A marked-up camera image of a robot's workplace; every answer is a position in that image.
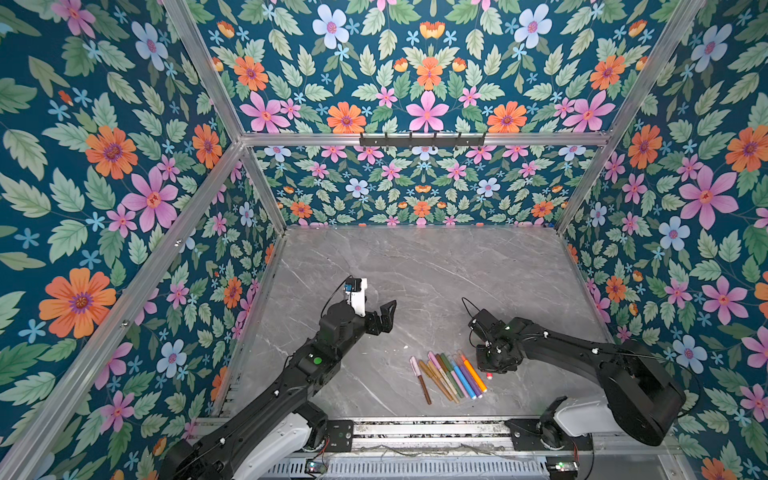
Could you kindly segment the orange highlighter pen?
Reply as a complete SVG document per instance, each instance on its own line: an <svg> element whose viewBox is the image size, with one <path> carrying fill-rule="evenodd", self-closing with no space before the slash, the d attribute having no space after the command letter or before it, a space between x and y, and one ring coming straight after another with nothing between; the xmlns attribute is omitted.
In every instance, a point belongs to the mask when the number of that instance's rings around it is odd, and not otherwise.
<svg viewBox="0 0 768 480"><path fill-rule="evenodd" d="M470 374L474 378L474 381L477 383L477 385L481 388L484 395L487 392L487 386L469 361L468 357L461 350L458 350L456 355L460 355L463 358L463 361L465 362L465 365L467 366Z"/></svg>

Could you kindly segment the purple highlighter pen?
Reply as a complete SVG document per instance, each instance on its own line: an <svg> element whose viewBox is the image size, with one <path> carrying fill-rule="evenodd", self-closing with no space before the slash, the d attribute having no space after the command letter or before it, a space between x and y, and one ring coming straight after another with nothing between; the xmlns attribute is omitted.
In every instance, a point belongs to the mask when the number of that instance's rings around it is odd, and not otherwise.
<svg viewBox="0 0 768 480"><path fill-rule="evenodd" d="M474 378L472 377L467 366L465 365L463 358L460 355L452 355L450 359L458 367L459 371L461 372L462 378L465 380L465 384L469 386L468 392L471 393L471 396L473 398L481 398L483 396L483 392L481 388L477 385L477 383L474 381Z"/></svg>

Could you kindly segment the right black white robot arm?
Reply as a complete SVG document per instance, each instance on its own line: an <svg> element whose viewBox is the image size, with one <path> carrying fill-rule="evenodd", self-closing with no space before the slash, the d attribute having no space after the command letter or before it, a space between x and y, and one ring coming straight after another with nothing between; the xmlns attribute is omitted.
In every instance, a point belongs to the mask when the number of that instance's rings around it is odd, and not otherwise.
<svg viewBox="0 0 768 480"><path fill-rule="evenodd" d="M481 341L475 347L481 371L504 374L530 360L586 378L602 389L619 430L641 444L661 445L686 402L679 382L636 341L584 340L521 317L504 323L485 309L469 328Z"/></svg>

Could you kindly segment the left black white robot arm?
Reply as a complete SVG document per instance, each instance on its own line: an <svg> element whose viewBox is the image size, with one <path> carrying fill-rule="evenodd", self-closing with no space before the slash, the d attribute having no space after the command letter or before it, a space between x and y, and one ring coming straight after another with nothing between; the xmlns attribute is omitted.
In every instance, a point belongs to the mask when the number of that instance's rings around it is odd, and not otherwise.
<svg viewBox="0 0 768 480"><path fill-rule="evenodd" d="M319 330L290 356L273 383L214 432L170 448L160 479L258 479L304 447L317 448L328 416L311 403L364 335L389 333L397 302L359 315L347 302L328 308Z"/></svg>

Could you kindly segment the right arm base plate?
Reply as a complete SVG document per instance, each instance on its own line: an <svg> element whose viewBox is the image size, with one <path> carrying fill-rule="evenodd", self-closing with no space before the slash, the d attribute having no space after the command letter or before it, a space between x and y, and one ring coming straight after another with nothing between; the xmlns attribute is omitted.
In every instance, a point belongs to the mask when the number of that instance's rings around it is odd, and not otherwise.
<svg viewBox="0 0 768 480"><path fill-rule="evenodd" d="M513 447L517 451L582 452L591 451L594 446L589 436L570 436L554 420L512 418L506 420L504 425L509 429Z"/></svg>

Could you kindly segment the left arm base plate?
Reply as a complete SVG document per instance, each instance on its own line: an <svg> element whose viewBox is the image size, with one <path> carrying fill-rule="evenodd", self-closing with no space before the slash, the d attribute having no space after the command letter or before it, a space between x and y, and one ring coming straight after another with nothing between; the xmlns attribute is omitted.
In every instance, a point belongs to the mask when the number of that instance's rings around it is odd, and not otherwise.
<svg viewBox="0 0 768 480"><path fill-rule="evenodd" d="M314 453L347 453L352 451L355 422L352 420L328 420L315 431Z"/></svg>

